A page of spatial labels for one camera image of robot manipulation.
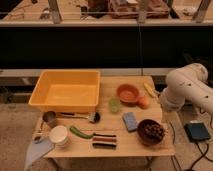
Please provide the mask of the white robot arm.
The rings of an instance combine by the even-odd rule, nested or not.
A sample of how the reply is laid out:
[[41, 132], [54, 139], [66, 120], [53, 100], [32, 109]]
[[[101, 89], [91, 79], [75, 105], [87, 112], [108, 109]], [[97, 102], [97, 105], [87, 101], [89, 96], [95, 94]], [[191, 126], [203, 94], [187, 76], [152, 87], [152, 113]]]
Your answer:
[[213, 88], [206, 85], [208, 71], [200, 63], [174, 69], [166, 75], [167, 87], [161, 92], [159, 103], [166, 111], [179, 111], [185, 101], [213, 115]]

